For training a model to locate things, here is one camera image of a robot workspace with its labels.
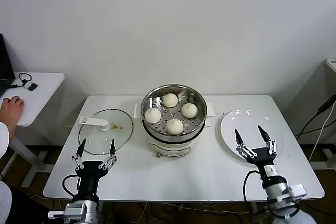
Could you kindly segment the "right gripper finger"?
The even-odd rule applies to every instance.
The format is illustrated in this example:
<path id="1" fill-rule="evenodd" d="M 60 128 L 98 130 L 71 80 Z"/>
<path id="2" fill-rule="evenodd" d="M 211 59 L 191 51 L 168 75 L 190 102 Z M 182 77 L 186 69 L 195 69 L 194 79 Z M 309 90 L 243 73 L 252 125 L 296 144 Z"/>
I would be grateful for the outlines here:
<path id="1" fill-rule="evenodd" d="M 251 150 L 250 148 L 248 148 L 245 144 L 244 141 L 242 140 L 241 135 L 239 134 L 239 132 L 237 131 L 237 129 L 235 129 L 235 138 L 236 138 L 236 143 L 237 143 L 237 147 L 236 147 L 236 151 L 245 159 L 251 158 L 254 159 L 257 157 L 257 153 L 254 152 L 253 150 Z"/>
<path id="2" fill-rule="evenodd" d="M 269 155 L 277 155 L 277 143 L 275 140 L 272 140 L 269 134 L 259 125 L 258 129 L 260 131 L 261 137 L 266 143 L 266 148 L 268 149 Z"/>

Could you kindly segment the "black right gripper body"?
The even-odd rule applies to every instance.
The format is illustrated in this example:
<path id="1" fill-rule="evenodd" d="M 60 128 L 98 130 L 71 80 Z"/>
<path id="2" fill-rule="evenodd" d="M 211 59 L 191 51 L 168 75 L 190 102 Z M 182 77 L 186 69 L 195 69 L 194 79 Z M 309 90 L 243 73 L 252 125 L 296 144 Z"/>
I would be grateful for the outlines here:
<path id="1" fill-rule="evenodd" d="M 257 154 L 257 156 L 253 158 L 248 156 L 246 160 L 248 163 L 253 164 L 258 168 L 262 180 L 271 176 L 279 175 L 274 165 L 276 154 L 270 154 L 267 147 L 256 148 L 253 149 L 253 151 Z"/>

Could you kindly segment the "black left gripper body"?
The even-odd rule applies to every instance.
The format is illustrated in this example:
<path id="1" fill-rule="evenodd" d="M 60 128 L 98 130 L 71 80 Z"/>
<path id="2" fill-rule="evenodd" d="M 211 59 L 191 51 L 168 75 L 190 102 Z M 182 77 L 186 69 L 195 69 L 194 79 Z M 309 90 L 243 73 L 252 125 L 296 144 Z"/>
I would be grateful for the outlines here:
<path id="1" fill-rule="evenodd" d="M 108 170 L 99 168 L 103 161 L 84 161 L 83 168 L 76 174 L 80 178 L 79 189 L 76 197 L 96 196 L 100 178 L 108 174 Z"/>

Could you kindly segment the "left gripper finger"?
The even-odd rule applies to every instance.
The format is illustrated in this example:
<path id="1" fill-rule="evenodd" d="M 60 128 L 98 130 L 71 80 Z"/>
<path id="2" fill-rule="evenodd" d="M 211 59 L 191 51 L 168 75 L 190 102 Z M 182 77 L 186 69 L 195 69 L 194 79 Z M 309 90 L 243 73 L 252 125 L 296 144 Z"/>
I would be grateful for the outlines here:
<path id="1" fill-rule="evenodd" d="M 98 166 L 99 169 L 111 169 L 117 162 L 116 149 L 114 145 L 114 139 L 112 139 L 110 152 L 108 157 Z"/>
<path id="2" fill-rule="evenodd" d="M 84 169 L 84 164 L 82 163 L 81 158 L 82 158 L 83 152 L 85 150 L 85 144 L 86 144 L 86 139 L 84 138 L 82 143 L 77 148 L 76 153 L 71 156 L 71 159 L 75 163 L 75 171 L 78 171 L 80 169 Z"/>

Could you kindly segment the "person's bare hand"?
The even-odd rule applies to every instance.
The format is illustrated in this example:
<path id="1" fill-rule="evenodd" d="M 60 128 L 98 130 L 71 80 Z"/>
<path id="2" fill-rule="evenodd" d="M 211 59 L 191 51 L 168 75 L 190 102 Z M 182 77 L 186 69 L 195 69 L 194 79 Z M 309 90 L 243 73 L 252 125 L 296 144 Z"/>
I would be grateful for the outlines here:
<path id="1" fill-rule="evenodd" d="M 3 100 L 0 111 L 1 122 L 7 126 L 9 131 L 16 129 L 16 125 L 22 116 L 24 105 L 24 101 L 19 96 Z"/>

